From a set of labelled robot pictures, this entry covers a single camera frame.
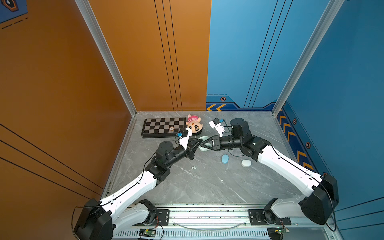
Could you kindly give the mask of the light blue charging case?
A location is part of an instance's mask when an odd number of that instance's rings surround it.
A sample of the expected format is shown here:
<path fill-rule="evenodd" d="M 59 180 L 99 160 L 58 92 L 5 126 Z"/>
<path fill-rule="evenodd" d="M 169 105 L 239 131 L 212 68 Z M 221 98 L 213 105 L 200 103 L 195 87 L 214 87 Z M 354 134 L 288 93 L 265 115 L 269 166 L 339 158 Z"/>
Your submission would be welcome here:
<path fill-rule="evenodd" d="M 221 162 L 223 164 L 227 164 L 229 162 L 229 156 L 228 155 L 222 155 Z"/>

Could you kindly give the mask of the white earbud charging case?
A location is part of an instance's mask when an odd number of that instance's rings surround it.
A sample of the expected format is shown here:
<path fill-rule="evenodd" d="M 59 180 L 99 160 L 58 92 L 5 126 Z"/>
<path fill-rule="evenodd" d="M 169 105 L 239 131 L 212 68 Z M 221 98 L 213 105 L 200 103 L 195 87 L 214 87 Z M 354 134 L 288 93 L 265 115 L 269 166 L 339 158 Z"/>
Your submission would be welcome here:
<path fill-rule="evenodd" d="M 248 167 L 250 167 L 252 165 L 252 162 L 250 160 L 242 160 L 241 161 L 241 165 L 244 168 L 248 168 Z"/>

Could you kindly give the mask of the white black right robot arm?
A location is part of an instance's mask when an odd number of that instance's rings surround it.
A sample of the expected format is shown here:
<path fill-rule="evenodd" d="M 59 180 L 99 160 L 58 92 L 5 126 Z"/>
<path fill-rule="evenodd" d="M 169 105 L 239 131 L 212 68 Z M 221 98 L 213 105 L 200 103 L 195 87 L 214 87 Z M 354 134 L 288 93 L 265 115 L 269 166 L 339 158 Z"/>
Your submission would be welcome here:
<path fill-rule="evenodd" d="M 337 180 L 331 175 L 320 175 L 306 169 L 280 153 L 269 141 L 253 135 L 242 118 L 231 120 L 231 133 L 215 118 L 209 122 L 218 134 L 203 141 L 201 146 L 213 151 L 238 148 L 246 156 L 274 170 L 301 195 L 296 198 L 270 200 L 263 209 L 262 220 L 269 225 L 285 218 L 306 217 L 318 225 L 325 225 L 339 203 Z"/>

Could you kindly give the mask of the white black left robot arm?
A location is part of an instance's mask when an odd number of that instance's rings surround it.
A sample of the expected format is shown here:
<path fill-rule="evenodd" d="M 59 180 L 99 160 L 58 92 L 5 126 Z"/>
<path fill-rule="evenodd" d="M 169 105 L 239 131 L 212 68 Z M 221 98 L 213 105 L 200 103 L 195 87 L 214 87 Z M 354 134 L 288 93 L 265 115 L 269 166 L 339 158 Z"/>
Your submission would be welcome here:
<path fill-rule="evenodd" d="M 171 172 L 171 166 L 183 158 L 193 160 L 201 139 L 186 145 L 165 141 L 145 163 L 142 173 L 117 192 L 99 201 L 91 199 L 81 207 L 79 219 L 71 228 L 77 240 L 111 240 L 116 234 L 136 224 L 155 222 L 157 208 L 149 200 L 131 206 L 143 194 L 154 189 Z"/>

